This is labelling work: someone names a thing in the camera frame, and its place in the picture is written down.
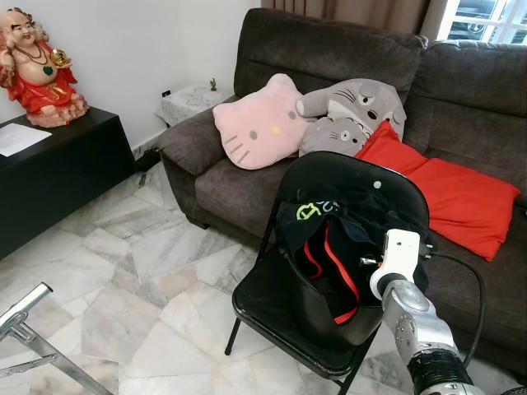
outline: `pink pillow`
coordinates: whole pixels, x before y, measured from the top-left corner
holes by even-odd
[[[289,76],[275,74],[259,91],[214,107],[214,121],[232,163],[261,169],[297,152],[310,121],[296,112],[301,97]]]

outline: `sofa cushion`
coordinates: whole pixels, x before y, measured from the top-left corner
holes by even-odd
[[[278,186],[293,159],[265,169],[243,170],[227,158],[196,179],[196,198],[205,210],[253,235],[263,236]]]
[[[527,345],[527,219],[525,210],[514,208],[506,242],[492,263],[434,234],[441,253],[448,253],[477,269],[487,286],[487,311],[482,337],[515,352]],[[427,296],[439,317],[448,324],[474,333],[478,317],[478,283],[472,273],[444,258],[424,264],[430,285]]]
[[[422,57],[413,94],[525,118],[526,66],[524,45],[435,42]]]
[[[238,98],[232,96],[224,103]],[[157,142],[164,157],[192,175],[225,157],[220,133],[214,126],[212,109],[207,109],[164,131]]]
[[[413,92],[408,104],[403,142],[421,151],[426,146],[425,156],[481,171],[526,191],[526,118],[422,98]]]
[[[242,26],[235,93],[261,89],[277,72],[302,93],[351,78],[370,78],[408,93],[427,39],[346,22],[253,9]]]

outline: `statue necklace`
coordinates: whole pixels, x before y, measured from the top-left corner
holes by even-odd
[[[46,76],[52,75],[53,74],[53,69],[50,66],[46,66],[46,64],[48,64],[48,58],[46,57],[45,51],[38,44],[36,45],[36,48],[39,49],[38,56],[33,56],[31,53],[26,52],[24,49],[21,49],[18,46],[15,47],[15,49],[18,52],[23,53],[25,56],[27,56],[30,59],[31,62],[39,64],[40,66],[44,66],[44,67],[42,67],[42,71],[44,72],[44,74]],[[44,62],[43,63],[38,62],[38,60],[41,59],[42,57],[44,57]]]

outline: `chair backrest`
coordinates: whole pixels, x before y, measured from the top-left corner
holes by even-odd
[[[341,191],[359,187],[380,193],[398,211],[428,228],[427,201],[412,181],[392,170],[334,152],[311,152],[295,160],[283,176],[277,200],[296,204],[318,198],[324,185]]]

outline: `small figurine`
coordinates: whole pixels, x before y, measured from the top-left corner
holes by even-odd
[[[0,15],[0,86],[9,100],[18,100],[32,124],[55,128],[79,118],[89,109],[77,83],[71,59],[52,49],[42,25],[20,8]]]

